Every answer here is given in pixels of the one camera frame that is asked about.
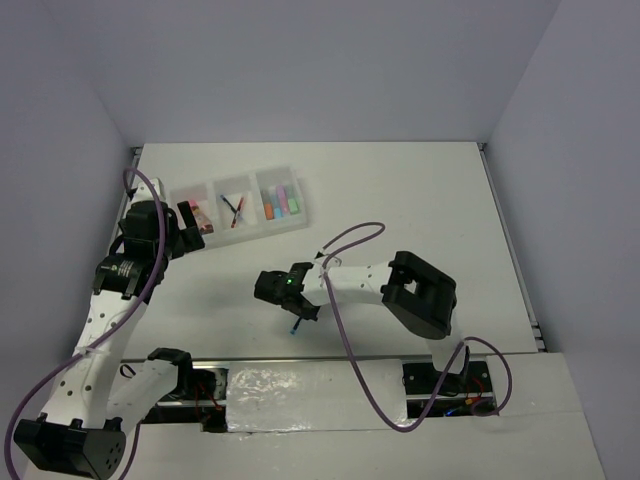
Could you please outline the blue highlighter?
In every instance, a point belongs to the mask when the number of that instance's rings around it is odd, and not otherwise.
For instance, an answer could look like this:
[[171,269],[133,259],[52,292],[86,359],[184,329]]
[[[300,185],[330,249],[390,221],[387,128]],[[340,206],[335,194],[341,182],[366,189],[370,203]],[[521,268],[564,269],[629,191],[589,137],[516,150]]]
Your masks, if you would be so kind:
[[271,200],[273,204],[274,218],[280,219],[282,217],[282,210],[281,210],[280,200],[276,191],[272,192]]

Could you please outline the orange highlighter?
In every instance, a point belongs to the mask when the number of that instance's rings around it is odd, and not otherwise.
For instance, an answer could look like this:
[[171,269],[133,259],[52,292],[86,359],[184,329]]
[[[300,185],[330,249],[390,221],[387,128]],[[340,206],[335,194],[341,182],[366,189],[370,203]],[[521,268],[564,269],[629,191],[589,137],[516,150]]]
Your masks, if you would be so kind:
[[273,220],[275,218],[274,204],[273,204],[272,196],[268,190],[262,191],[262,200],[263,200],[266,219]]

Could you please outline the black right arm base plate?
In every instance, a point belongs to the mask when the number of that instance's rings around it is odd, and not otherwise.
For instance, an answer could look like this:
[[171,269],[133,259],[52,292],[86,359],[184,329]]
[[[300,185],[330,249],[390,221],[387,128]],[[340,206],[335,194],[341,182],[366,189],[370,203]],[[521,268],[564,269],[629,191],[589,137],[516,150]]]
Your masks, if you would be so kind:
[[[402,365],[403,383],[408,396],[427,398],[433,392],[440,373],[431,362],[409,362]],[[448,374],[439,393],[439,398],[472,399],[492,397],[493,386],[485,361],[473,360],[467,366],[464,377]]]

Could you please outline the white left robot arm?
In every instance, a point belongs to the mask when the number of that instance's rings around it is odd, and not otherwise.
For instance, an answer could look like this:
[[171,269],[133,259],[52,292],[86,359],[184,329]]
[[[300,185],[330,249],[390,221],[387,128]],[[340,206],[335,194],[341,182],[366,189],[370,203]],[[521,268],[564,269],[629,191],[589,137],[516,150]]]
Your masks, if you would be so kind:
[[171,260],[204,246],[188,202],[140,200],[120,220],[120,235],[97,269],[90,311],[74,363],[57,374],[56,388],[34,420],[8,433],[39,469],[109,479],[123,462],[128,433],[155,404],[189,396],[196,385],[189,353],[157,348],[119,390],[112,385],[124,350]]

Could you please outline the light blue pen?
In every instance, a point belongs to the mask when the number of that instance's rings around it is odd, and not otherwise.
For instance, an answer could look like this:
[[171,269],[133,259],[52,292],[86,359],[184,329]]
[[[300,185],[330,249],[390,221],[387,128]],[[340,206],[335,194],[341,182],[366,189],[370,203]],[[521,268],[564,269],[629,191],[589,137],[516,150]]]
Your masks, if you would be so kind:
[[295,334],[296,334],[296,332],[297,332],[297,330],[298,330],[298,328],[299,328],[299,326],[300,326],[300,324],[301,324],[301,322],[302,322],[302,321],[303,321],[303,318],[302,318],[302,317],[299,317],[299,318],[296,320],[296,322],[294,323],[294,325],[293,325],[293,326],[291,327],[291,329],[290,329],[290,332],[289,332],[289,333],[290,333],[291,335],[295,335]]

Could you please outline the green highlighter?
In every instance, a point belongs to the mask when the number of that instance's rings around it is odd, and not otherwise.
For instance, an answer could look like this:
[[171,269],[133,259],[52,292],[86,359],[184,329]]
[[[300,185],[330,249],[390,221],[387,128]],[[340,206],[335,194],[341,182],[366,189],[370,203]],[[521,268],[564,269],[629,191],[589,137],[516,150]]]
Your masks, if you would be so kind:
[[300,212],[299,203],[296,197],[296,192],[293,186],[289,185],[285,188],[285,193],[288,201],[289,212],[291,215],[298,214]]

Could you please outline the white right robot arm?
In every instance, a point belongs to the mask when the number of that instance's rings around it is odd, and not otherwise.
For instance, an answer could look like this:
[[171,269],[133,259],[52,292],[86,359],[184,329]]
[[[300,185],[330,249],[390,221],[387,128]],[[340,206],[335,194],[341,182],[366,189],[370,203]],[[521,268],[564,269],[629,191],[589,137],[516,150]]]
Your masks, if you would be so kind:
[[469,377],[469,350],[463,346],[456,318],[456,282],[408,251],[393,260],[365,266],[344,266],[339,259],[317,255],[287,271],[263,271],[254,297],[281,307],[303,320],[317,320],[331,303],[386,307],[413,335],[424,339],[432,358],[436,383],[457,391]]

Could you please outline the pink highlighter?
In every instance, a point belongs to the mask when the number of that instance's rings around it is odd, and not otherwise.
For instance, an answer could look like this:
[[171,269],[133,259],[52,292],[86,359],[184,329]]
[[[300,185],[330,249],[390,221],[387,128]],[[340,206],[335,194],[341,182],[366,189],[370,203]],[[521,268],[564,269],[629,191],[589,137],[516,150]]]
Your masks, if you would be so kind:
[[287,191],[286,191],[285,186],[284,185],[279,185],[276,188],[276,191],[277,191],[277,194],[278,194],[282,215],[283,216],[290,216],[291,215],[291,209],[290,209],[289,198],[287,196]]

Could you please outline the dark blue pen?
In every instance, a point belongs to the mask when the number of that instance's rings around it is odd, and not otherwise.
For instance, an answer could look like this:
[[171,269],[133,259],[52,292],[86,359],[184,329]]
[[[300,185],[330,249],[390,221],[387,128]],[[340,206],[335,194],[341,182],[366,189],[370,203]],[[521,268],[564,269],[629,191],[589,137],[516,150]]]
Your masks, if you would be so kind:
[[223,201],[223,203],[224,203],[224,204],[225,204],[225,205],[226,205],[226,206],[231,210],[231,212],[233,213],[233,217],[234,217],[234,213],[235,213],[235,210],[236,210],[236,207],[237,207],[237,206],[235,207],[235,206],[230,202],[230,200],[229,200],[226,196],[224,196],[224,195],[222,195],[222,194],[220,194],[220,199],[221,199],[221,200]]

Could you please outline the red pen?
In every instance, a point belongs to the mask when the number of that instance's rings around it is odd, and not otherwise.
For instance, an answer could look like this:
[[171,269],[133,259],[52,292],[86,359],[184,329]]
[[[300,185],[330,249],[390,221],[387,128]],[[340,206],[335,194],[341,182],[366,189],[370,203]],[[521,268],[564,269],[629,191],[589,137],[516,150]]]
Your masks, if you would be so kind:
[[234,217],[231,223],[232,228],[236,228],[238,226],[238,223],[242,220],[242,209],[244,206],[244,202],[245,202],[245,197],[241,196],[237,204]]

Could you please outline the pink-lidded small bottle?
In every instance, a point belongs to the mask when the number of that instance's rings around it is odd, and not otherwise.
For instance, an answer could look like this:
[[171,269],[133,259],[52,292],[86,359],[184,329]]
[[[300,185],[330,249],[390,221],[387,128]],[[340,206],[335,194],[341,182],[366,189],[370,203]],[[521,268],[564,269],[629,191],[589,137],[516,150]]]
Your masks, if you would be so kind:
[[213,223],[201,209],[200,205],[195,200],[189,200],[188,203],[198,226],[199,232],[202,235],[212,234],[214,232]]

